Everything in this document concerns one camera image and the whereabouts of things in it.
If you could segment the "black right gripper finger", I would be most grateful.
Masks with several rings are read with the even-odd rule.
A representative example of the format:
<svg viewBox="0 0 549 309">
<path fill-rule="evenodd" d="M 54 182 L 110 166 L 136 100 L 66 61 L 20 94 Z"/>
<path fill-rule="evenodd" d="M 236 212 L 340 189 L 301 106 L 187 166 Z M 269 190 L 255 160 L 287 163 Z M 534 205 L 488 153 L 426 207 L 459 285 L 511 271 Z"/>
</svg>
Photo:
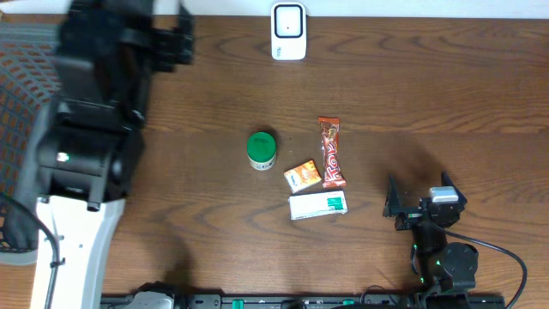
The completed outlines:
<svg viewBox="0 0 549 309">
<path fill-rule="evenodd" d="M 453 187 L 455 191 L 458 191 L 457 187 L 454 185 L 453 181 L 450 179 L 449 175 L 445 171 L 441 173 L 441 183 L 442 186 Z"/>
<path fill-rule="evenodd" d="M 384 217 L 394 217 L 400 213 L 401 202 L 396 188 L 395 180 L 389 176 L 389 190 L 383 206 Z"/>
</svg>

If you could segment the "white green box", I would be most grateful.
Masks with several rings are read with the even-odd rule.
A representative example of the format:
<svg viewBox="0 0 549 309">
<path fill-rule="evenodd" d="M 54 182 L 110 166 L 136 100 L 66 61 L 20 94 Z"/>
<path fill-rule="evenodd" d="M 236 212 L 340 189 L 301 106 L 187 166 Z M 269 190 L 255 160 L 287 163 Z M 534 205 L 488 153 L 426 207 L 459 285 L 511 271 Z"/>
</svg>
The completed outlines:
<svg viewBox="0 0 549 309">
<path fill-rule="evenodd" d="M 288 198 L 291 219 L 301 220 L 348 212 L 344 191 L 326 191 Z"/>
</svg>

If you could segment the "small orange snack box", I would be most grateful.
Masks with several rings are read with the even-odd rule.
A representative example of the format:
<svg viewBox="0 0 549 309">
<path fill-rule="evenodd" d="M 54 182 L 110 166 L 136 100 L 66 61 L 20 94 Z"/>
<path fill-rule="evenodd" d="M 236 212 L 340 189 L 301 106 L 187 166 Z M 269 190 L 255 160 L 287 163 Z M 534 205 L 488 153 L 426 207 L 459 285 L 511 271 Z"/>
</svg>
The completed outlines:
<svg viewBox="0 0 549 309">
<path fill-rule="evenodd" d="M 292 193 L 297 193 L 321 182 L 322 178 L 313 160 L 284 172 Z"/>
</svg>

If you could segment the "red chocolate bar wrapper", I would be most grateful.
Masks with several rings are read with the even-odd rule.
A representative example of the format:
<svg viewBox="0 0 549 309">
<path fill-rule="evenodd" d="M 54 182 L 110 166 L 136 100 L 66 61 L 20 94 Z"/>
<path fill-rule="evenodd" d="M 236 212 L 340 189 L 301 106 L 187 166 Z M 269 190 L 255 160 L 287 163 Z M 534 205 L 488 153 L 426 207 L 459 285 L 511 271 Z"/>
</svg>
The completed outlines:
<svg viewBox="0 0 549 309">
<path fill-rule="evenodd" d="M 319 117 L 318 123 L 321 129 L 323 143 L 323 187 L 342 187 L 347 184 L 341 173 L 341 164 L 338 158 L 340 119 Z"/>
</svg>

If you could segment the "green lid white jar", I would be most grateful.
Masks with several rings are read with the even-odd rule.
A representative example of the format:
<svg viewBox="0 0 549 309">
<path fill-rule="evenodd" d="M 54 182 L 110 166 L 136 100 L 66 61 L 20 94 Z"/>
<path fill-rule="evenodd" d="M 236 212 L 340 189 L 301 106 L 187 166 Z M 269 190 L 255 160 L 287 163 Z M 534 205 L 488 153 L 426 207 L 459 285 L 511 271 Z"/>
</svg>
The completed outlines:
<svg viewBox="0 0 549 309">
<path fill-rule="evenodd" d="M 267 132 L 252 134 L 247 142 L 247 155 L 250 165 L 258 171 L 269 170 L 276 161 L 277 145 Z"/>
</svg>

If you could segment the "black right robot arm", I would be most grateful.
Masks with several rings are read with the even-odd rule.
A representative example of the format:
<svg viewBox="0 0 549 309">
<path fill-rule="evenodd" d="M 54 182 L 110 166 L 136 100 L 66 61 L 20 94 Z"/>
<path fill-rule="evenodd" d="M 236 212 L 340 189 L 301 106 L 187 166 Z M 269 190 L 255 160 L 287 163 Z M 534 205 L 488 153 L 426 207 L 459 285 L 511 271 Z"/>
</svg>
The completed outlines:
<svg viewBox="0 0 549 309">
<path fill-rule="evenodd" d="M 460 220 L 467 202 L 447 173 L 441 174 L 441 185 L 432 187 L 415 208 L 403 203 L 395 180 L 389 179 L 383 216 L 395 219 L 397 231 L 412 232 L 411 264 L 423 284 L 416 296 L 418 302 L 466 294 L 476 285 L 478 251 L 462 242 L 450 243 L 446 234 L 446 229 Z"/>
</svg>

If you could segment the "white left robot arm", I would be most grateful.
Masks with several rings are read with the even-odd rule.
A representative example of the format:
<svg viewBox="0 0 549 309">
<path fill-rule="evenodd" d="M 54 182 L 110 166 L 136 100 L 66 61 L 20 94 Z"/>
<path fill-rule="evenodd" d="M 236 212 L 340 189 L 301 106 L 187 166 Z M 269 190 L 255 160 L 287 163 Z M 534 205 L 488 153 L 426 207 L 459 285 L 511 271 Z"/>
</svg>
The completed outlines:
<svg viewBox="0 0 549 309">
<path fill-rule="evenodd" d="M 145 147 L 153 75 L 190 64 L 194 18 L 154 26 L 150 1 L 75 1 L 57 33 L 61 88 L 34 151 L 39 244 L 32 307 L 100 305 L 112 236 Z"/>
</svg>

